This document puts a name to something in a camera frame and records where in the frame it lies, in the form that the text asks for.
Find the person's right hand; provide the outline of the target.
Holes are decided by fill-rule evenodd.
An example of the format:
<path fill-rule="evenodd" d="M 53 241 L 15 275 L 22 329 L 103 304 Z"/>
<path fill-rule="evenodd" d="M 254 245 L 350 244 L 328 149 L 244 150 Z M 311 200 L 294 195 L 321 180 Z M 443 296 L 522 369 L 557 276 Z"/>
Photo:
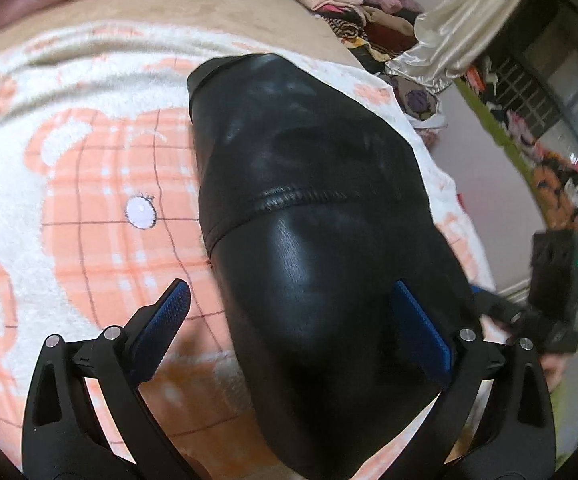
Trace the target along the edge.
<path fill-rule="evenodd" d="M 547 387 L 550 392 L 553 392 L 562 381 L 569 357 L 568 354 L 545 353 L 539 358 L 539 362 L 542 364 L 545 374 Z"/>

